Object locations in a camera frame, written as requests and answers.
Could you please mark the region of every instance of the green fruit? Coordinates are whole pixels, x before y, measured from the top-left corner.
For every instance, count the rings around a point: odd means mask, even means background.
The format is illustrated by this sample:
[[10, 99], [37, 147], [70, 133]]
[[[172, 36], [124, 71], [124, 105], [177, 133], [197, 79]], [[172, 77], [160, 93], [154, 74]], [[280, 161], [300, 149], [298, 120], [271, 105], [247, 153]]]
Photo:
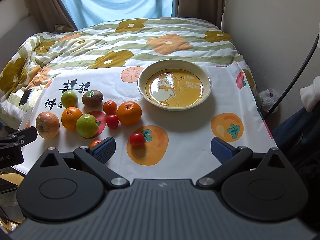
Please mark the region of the green fruit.
[[78, 96], [75, 92], [71, 90], [67, 90], [62, 94], [61, 103], [63, 107], [68, 108], [71, 106], [77, 106], [78, 104]]
[[97, 120], [91, 114], [84, 114], [76, 123], [77, 133], [84, 138], [95, 136], [98, 128]]
[[86, 106], [95, 107], [102, 103], [103, 95], [98, 90], [90, 90], [82, 96], [82, 103]]

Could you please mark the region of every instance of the yellow bowl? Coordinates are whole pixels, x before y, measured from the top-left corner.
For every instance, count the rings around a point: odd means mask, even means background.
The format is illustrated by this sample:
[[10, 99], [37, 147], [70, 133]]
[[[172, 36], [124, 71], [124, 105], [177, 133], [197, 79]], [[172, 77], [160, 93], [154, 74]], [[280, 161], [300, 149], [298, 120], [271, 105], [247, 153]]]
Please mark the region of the yellow bowl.
[[146, 67], [138, 78], [140, 94], [151, 104], [170, 111], [198, 106], [211, 93], [211, 80], [201, 67], [188, 61], [165, 59]]

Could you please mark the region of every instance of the wall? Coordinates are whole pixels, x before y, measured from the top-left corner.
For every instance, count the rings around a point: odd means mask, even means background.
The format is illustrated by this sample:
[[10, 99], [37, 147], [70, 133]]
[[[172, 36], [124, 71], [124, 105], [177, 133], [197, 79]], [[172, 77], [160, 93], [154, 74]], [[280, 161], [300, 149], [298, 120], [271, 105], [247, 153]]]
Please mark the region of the wall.
[[[227, 0], [222, 30], [252, 70], [258, 92], [282, 94], [307, 57], [319, 32], [319, 0]], [[283, 121], [303, 105], [299, 89], [320, 75], [317, 49], [297, 83], [281, 103]]]
[[0, 37], [28, 16], [24, 0], [0, 1]]

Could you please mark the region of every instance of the floral blanket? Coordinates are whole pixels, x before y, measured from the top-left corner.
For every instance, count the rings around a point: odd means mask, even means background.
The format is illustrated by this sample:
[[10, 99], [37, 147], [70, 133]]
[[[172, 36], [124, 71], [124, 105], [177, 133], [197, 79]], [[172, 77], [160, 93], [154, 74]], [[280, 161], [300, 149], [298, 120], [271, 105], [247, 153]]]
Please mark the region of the floral blanket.
[[[101, 23], [71, 33], [39, 33], [28, 38], [0, 75], [0, 120], [17, 129], [42, 90], [65, 71], [140, 66], [162, 59], [182, 59], [199, 66], [226, 66], [233, 61], [249, 67], [231, 36], [213, 24], [191, 18], [132, 19]], [[32, 89], [26, 104], [23, 93]]]

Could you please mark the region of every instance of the bowl rim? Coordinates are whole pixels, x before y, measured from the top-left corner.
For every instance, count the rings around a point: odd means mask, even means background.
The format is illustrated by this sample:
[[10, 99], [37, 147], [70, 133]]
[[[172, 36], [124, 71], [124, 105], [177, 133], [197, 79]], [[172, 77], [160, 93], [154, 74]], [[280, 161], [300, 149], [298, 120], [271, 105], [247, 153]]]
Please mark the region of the bowl rim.
[[[162, 106], [162, 105], [160, 105], [160, 104], [157, 104], [157, 103], [153, 102], [149, 97], [145, 96], [144, 93], [142, 92], [141, 87], [140, 87], [140, 79], [141, 79], [141, 76], [143, 75], [143, 72], [144, 72], [148, 67], [152, 66], [152, 65], [155, 64], [155, 63], [158, 63], [158, 62], [160, 62], [160, 61], [172, 61], [172, 60], [174, 60], [174, 61], [185, 61], [185, 62], [191, 63], [191, 64], [195, 65], [197, 68], [199, 68], [200, 71], [202, 71], [202, 72], [205, 74], [205, 76], [208, 78], [208, 80], [209, 80], [209, 93], [207, 93], [204, 97], [201, 97], [201, 99], [200, 99], [198, 102], [196, 102], [195, 104], [192, 104], [192, 105], [190, 105], [190, 106], [183, 106], [183, 107]], [[202, 67], [200, 67], [199, 65], [197, 65], [197, 64], [195, 64], [195, 63], [193, 63], [193, 62], [187, 61], [187, 60], [171, 59], [171, 58], [158, 60], [158, 61], [156, 61], [156, 62], [154, 62], [154, 63], [151, 63], [149, 66], [145, 67], [145, 68], [141, 71], [141, 73], [140, 73], [140, 75], [139, 75], [139, 77], [138, 77], [137, 85], [138, 85], [138, 90], [139, 90], [140, 94], [143, 96], [143, 98], [144, 98], [145, 100], [147, 100], [148, 102], [150, 102], [151, 104], [153, 104], [154, 106], [157, 106], [157, 107], [159, 107], [159, 108], [162, 108], [162, 109], [165, 109], [165, 110], [175, 110], [175, 111], [183, 111], [183, 110], [191, 109], [191, 108], [193, 108], [193, 107], [198, 106], [199, 104], [203, 103], [203, 102], [209, 97], [209, 95], [211, 94], [211, 91], [212, 91], [212, 81], [211, 81], [211, 78], [210, 78], [210, 76], [208, 75], [208, 73], [207, 73]]]

